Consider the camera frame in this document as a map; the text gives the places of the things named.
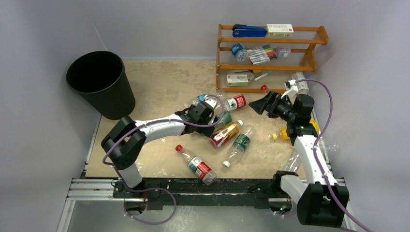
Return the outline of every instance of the red bottle cap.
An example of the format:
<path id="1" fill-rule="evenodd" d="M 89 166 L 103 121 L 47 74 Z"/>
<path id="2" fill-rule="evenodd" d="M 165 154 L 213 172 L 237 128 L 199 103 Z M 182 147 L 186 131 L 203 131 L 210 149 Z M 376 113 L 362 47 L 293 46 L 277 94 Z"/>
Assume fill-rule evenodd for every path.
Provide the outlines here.
<path id="1" fill-rule="evenodd" d="M 175 150 L 176 150 L 176 151 L 181 151 L 181 150 L 182 150 L 182 146 L 181 146 L 181 145 L 177 145 L 177 146 L 175 147 Z"/>

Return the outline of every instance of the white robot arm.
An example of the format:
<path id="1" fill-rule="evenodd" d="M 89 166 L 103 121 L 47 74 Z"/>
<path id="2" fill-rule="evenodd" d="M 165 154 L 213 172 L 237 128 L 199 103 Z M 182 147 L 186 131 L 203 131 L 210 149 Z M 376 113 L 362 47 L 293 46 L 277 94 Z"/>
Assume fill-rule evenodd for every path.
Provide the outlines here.
<path id="1" fill-rule="evenodd" d="M 310 124 L 314 99 L 309 95 L 299 94 L 292 104 L 290 97 L 297 93 L 295 80 L 286 82 L 285 87 L 287 91 L 283 95 L 270 91 L 264 98 L 249 103 L 249 106 L 258 114 L 261 115 L 267 111 L 269 118 L 280 117 L 287 122 L 286 133 L 299 153 L 305 169 L 306 184 L 296 173 L 277 171 L 274 175 L 275 186 L 292 198 L 301 224 L 340 227 L 344 212 L 331 197 L 325 176 L 327 176 L 332 191 L 344 207 L 349 200 L 349 192 L 345 186 L 337 183 L 327 168 L 320 149 L 313 147 L 318 137 L 313 125 Z"/>
<path id="2" fill-rule="evenodd" d="M 175 112 L 168 117 L 149 121 L 133 121 L 129 116 L 124 117 L 103 139 L 101 146 L 108 152 L 122 136 L 138 128 L 127 142 L 122 141 L 109 155 L 124 182 L 130 188 L 134 188 L 143 181 L 135 165 L 142 146 L 156 139 L 193 132 L 198 132 L 208 137 L 211 136 L 215 127 L 199 128 L 186 125 L 183 122 L 201 125 L 209 124 L 213 118 L 213 110 L 217 103 L 214 99 L 208 99 L 196 106 L 191 105 L 190 108 L 184 111 Z"/>

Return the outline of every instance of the white wall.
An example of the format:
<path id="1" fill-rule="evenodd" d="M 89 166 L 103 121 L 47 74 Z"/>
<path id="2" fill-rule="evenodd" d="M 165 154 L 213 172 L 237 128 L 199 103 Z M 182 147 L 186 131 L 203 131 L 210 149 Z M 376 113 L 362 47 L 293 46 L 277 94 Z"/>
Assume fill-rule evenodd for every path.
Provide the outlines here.
<path id="1" fill-rule="evenodd" d="M 215 59 L 218 24 L 323 24 L 336 0 L 86 0 L 105 45 L 123 58 Z"/>
<path id="2" fill-rule="evenodd" d="M 409 1 L 338 0 L 311 76 L 334 98 L 325 138 L 339 143 L 329 157 L 335 175 L 346 178 L 355 215 L 374 231 L 410 227 L 409 22 Z M 310 86 L 323 126 L 329 100 Z"/>
<path id="3" fill-rule="evenodd" d="M 73 0 L 0 1 L 0 231 L 57 229 L 98 116 L 65 72 L 103 49 Z"/>

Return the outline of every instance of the black trash can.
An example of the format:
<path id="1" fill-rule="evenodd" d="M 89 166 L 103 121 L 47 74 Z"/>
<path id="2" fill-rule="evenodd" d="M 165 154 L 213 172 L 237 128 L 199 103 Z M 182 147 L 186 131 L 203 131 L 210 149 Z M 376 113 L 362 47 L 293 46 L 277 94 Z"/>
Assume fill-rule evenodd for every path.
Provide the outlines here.
<path id="1" fill-rule="evenodd" d="M 135 107 L 124 63 L 112 52 L 96 51 L 78 58 L 67 71 L 67 83 L 108 119 L 121 119 Z"/>

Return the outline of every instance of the plastic bottle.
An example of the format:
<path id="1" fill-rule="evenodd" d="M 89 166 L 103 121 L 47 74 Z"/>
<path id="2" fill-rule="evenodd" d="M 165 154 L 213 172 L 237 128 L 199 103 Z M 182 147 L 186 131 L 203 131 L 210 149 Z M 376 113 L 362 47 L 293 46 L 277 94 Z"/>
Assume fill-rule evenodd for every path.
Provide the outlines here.
<path id="1" fill-rule="evenodd" d="M 219 149 L 239 132 L 239 129 L 242 125 L 243 121 L 238 120 L 237 122 L 231 122 L 223 126 L 221 129 L 211 135 L 210 142 L 212 146 L 215 149 Z"/>
<path id="2" fill-rule="evenodd" d="M 244 153 L 252 139 L 255 137 L 255 134 L 256 130 L 253 126 L 246 125 L 243 127 L 242 133 L 238 135 L 234 144 L 229 148 L 228 154 L 222 162 L 224 167 L 230 168 L 232 165 L 245 158 Z"/>
<path id="3" fill-rule="evenodd" d="M 302 159 L 299 157 L 299 153 L 296 151 L 296 149 L 294 149 L 291 156 L 289 156 L 288 161 L 283 166 L 282 170 L 288 172 L 297 172 L 301 163 Z"/>
<path id="4" fill-rule="evenodd" d="M 270 89 L 268 89 L 268 86 L 263 85 L 263 86 L 261 86 L 261 91 L 262 91 L 262 93 L 264 93 L 266 95 L 270 92 Z"/>
<path id="5" fill-rule="evenodd" d="M 214 123 L 215 121 L 217 121 L 220 117 L 222 117 L 221 121 L 219 121 L 219 123 L 217 125 L 215 125 L 215 130 L 218 130 L 219 128 L 225 126 L 226 124 L 232 122 L 232 116 L 231 113 L 229 113 L 229 111 L 224 111 L 223 115 L 221 116 L 221 114 L 216 115 L 212 118 L 212 120 L 209 122 L 209 124 Z"/>
<path id="6" fill-rule="evenodd" d="M 294 72 L 292 74 L 292 79 L 293 80 L 305 80 L 305 75 L 303 75 L 303 72 Z M 297 89 L 298 89 L 298 94 L 309 94 L 309 87 L 306 81 L 301 81 L 296 83 Z"/>
<path id="7" fill-rule="evenodd" d="M 195 155 L 192 151 L 183 148 L 181 145 L 175 147 L 175 150 L 182 155 L 188 167 L 204 182 L 211 185 L 217 178 L 217 173 L 213 171 L 205 162 Z"/>
<path id="8" fill-rule="evenodd" d="M 226 111 L 232 111 L 248 105 L 249 102 L 251 102 L 250 95 L 241 94 L 233 98 L 226 99 L 224 101 L 224 106 Z M 217 114 L 221 112 L 220 104 L 215 107 L 215 112 Z"/>
<path id="9" fill-rule="evenodd" d="M 315 128 L 316 132 L 319 133 L 319 125 L 315 120 L 311 120 L 310 123 L 313 125 L 313 127 Z M 288 134 L 286 133 L 286 128 L 282 128 L 281 130 L 279 130 L 278 133 L 273 133 L 271 135 L 269 135 L 269 140 L 271 142 L 276 142 L 276 141 L 286 141 L 286 140 L 290 140 L 290 137 L 288 136 Z"/>
<path id="10" fill-rule="evenodd" d="M 291 49 L 288 47 L 277 47 L 276 48 L 276 57 L 278 59 L 286 58 L 290 54 Z"/>
<path id="11" fill-rule="evenodd" d="M 211 94 L 218 96 L 219 98 L 221 98 L 221 100 L 225 99 L 225 91 L 223 89 L 220 89 Z M 206 95 L 207 94 L 202 94 L 195 98 L 192 98 L 188 103 L 184 104 L 185 108 L 189 108 L 191 105 L 197 105 L 198 103 L 203 102 L 204 100 L 206 100 Z"/>

